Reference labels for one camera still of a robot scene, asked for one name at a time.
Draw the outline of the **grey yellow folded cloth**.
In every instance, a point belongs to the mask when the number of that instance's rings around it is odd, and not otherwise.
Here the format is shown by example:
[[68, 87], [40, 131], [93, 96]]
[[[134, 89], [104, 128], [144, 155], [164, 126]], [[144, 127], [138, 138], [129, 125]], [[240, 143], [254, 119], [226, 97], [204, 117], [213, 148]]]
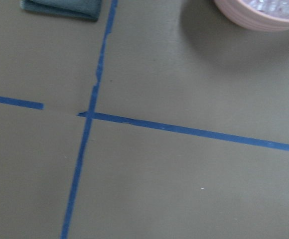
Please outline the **grey yellow folded cloth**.
[[23, 10], [97, 21], [101, 0], [21, 0]]

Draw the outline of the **pink bowl with ice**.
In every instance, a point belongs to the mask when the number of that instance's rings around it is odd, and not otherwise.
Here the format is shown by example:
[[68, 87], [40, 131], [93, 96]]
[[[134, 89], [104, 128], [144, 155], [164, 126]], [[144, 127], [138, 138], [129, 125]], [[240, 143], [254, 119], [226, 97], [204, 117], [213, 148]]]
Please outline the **pink bowl with ice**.
[[267, 15], [242, 0], [216, 0], [214, 3], [230, 21], [245, 29], [262, 32], [289, 30], [289, 19]]

